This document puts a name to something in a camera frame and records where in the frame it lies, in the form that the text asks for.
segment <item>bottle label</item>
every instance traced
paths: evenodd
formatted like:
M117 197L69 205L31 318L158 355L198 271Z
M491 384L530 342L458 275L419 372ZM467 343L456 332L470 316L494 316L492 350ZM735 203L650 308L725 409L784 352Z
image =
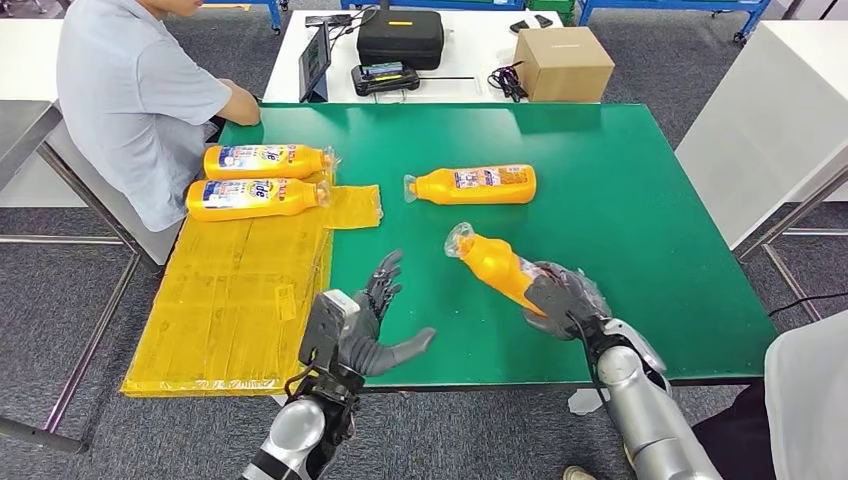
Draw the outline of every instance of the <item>bottle label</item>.
M243 145L222 147L218 166L222 170L258 170L275 167L281 161L294 162L297 145Z
M250 208L267 205L277 190L282 200L286 180L222 180L206 182L203 189L205 208Z
M466 168L454 172L456 188L497 187L527 183L527 167L505 165L494 168Z

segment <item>monitor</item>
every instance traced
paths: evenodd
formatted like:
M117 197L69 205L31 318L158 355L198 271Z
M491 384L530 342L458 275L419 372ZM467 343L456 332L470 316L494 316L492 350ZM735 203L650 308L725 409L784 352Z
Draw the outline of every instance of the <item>monitor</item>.
M330 68L330 33L326 23L300 54L300 102L327 101L327 69Z

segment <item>computer screen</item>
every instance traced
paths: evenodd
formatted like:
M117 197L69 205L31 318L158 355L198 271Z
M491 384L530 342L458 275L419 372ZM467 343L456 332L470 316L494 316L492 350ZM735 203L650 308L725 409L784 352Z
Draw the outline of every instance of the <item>computer screen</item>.
M300 101L309 100L315 85L330 67L330 35L327 24L318 27L318 32L300 54Z

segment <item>cardboard box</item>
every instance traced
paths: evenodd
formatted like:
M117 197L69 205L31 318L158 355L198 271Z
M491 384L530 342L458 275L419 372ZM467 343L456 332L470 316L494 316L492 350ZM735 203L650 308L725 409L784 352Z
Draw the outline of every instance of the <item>cardboard box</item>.
M523 29L515 62L531 102L600 102L615 67L588 27Z

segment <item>metal table leg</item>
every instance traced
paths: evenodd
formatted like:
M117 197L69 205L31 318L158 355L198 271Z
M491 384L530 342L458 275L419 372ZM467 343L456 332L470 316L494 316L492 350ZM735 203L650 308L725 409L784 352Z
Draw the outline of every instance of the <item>metal table leg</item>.
M5 156L22 162L22 158L28 157L32 151L38 152L41 158L50 165L51 168L59 175L62 180L76 193L83 201L88 204L98 215L106 222L115 236L67 236L67 235L0 235L0 244L19 243L19 244L70 244L70 245L126 245L132 252L129 263L124 267L121 273L121 278L118 284L114 287L106 306L100 315L100 318L95 325L85 349L80 355L70 378L65 383L62 393L60 394L56 404L53 406L50 415L45 422L44 428L39 429L26 425L14 420L0 417L0 436L6 435L15 439L23 440L37 445L42 445L55 450L61 450L71 453L82 453L88 449L83 440L76 440L65 437L56 433L59 423L65 415L74 394L85 375L86 370L94 358L94 353L97 350L106 328L115 315L121 297L132 279L133 273L138 268L139 263L144 263L151 271L160 271L161 267L153 261L147 252L135 241L132 235L124 229L123 225L109 212L105 205L94 195L94 193L80 180L76 173L65 163L56 151L46 143L47 135L55 128L61 120L61 116L55 106L48 106L41 112L41 117L38 118L38 126L35 133L32 132L33 127L26 132L24 147L20 147L20 141L13 145L14 155Z
M83 453L88 446L82 440L63 437L56 433L49 433L40 428L30 427L21 422L0 417L0 435L6 435L18 440L41 445L54 450L68 453Z
M88 343L85 345L85 349L77 361L76 367L74 367L73 372L71 372L71 378L69 378L67 383L65 383L65 388L62 389L62 394L59 395L59 400L56 401L56 405L53 406L53 411L51 411L50 416L47 417L44 429L48 432L55 432L56 428L59 426L59 422L65 415L65 411L68 409L68 404L71 403L71 399L74 397L74 393L76 393L77 387L79 386L83 375L85 375L85 371L88 370L88 365L91 363L92 357L94 357L94 351L97 350L100 340L103 339L103 333L106 332L106 327L115 315L115 309L118 308L118 303L121 301L121 297L124 295L127 285L129 285L132 275L135 273L136 267L138 267L138 262L138 255L133 255L132 258L130 258L130 262L124 268L124 272L121 274L118 284L115 286L115 289L112 290L112 295L109 297L109 301L106 302L106 308L103 309L103 313L100 315L100 320L97 321L97 325L94 327L94 332L92 332L91 338L88 339Z
M783 277L783 281L789 285L789 289L792 290L792 294L795 295L795 298L802 299L807 296L807 292L801 287L801 284L798 283L798 280L795 279L795 276L792 275L792 272L789 271L789 267L783 263L783 259L780 258L777 251L769 244L763 245L763 251L768 255L769 260L774 264L775 268L777 268L777 273ZM817 322L822 319L821 314L818 310L816 310L815 305L810 302L802 302L801 307L807 312L807 315L813 319L814 322Z
M124 245L118 237L75 237L69 235L0 235L0 243L36 245Z
M132 235L127 232L121 222L118 221L117 218L109 212L109 209L106 208L105 205L94 195L94 193L80 180L76 173L68 167L68 164L65 163L64 160L53 150L53 147L47 144L47 142L42 143L37 149L36 152L41 156L44 161L50 165L51 168L56 172L65 183L71 187L71 190L74 191L80 198L90 206L98 215L106 222L107 225L115 232L115 235L120 238L130 249L139 256L141 263L144 264L152 272L159 271L162 267L156 264L150 255L135 241Z
M823 201L825 201L830 195L833 194L836 190L838 190L842 185L848 182L848 164L843 166L836 175L833 176L830 180L825 182L822 186L817 188L809 197L807 197L800 205L795 207L788 215L780 219L773 227L768 229L768 231L760 236L753 245L748 247L741 255L739 255L739 261L744 262L747 260L757 249L757 247L763 247L763 250L766 252L766 255L771 260L772 264L774 264L775 268L777 268L778 273L789 288L792 290L792 293L795 295L795 298L801 300L802 298L807 297L807 294L804 292L804 289L801 288L801 284L795 279L792 275L792 272L789 271L789 267L783 262L783 259L780 258L777 251L774 247L771 246L771 243L777 239L781 235L794 235L794 236L834 236L834 237L842 237L848 236L848 230L846 229L829 229L829 228L791 228L792 225L795 225L799 220L804 218L810 211L819 206ZM807 312L807 315L810 318L817 322L822 319L821 314L818 312L816 307L810 302L802 302L801 306Z

